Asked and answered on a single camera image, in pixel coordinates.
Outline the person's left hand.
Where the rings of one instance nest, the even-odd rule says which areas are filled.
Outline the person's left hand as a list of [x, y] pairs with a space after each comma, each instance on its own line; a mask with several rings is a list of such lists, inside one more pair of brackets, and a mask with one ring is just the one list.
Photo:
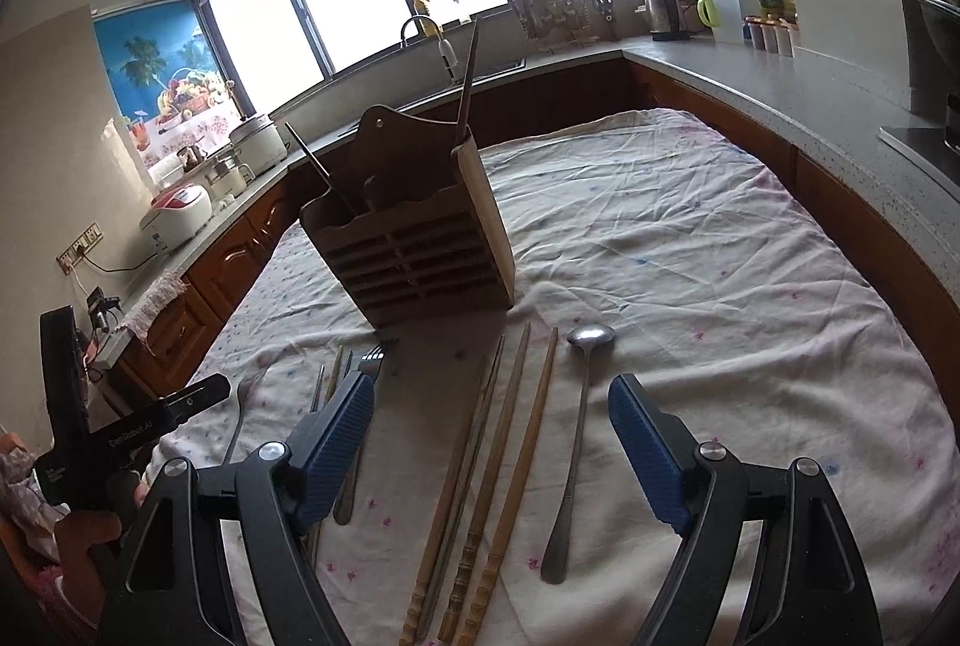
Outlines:
[[2, 435], [2, 547], [21, 581], [68, 620], [94, 630], [106, 583], [89, 550], [121, 537], [121, 521], [103, 511], [67, 511], [47, 503], [34, 480], [34, 456], [16, 433]]

